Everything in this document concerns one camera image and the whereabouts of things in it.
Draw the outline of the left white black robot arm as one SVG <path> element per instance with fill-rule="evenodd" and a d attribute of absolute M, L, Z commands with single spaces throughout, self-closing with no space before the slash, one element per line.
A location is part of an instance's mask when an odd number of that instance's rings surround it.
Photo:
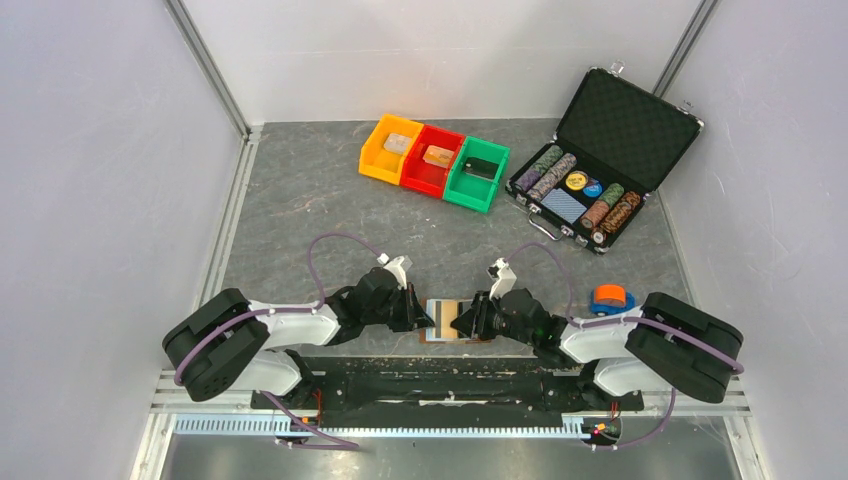
<path fill-rule="evenodd" d="M 297 408 L 312 399 L 314 381 L 304 362 L 283 348 L 342 344 L 370 325 L 404 333 L 434 324 L 411 283 L 375 267 L 319 308 L 251 302 L 239 289 L 227 288 L 172 328 L 162 348 L 176 385 L 195 402 L 247 389 L 267 391 Z"/>

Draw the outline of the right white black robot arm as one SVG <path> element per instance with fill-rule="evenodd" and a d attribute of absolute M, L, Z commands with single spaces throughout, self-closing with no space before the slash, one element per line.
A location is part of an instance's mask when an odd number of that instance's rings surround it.
<path fill-rule="evenodd" d="M 505 337 L 527 344 L 548 368 L 588 369 L 577 392 L 591 408 L 642 390 L 675 390 L 718 404 L 731 378 L 744 371 L 738 329 L 661 292 L 595 319 L 550 313 L 526 289 L 500 297 L 481 292 L 451 325 L 480 340 Z"/>

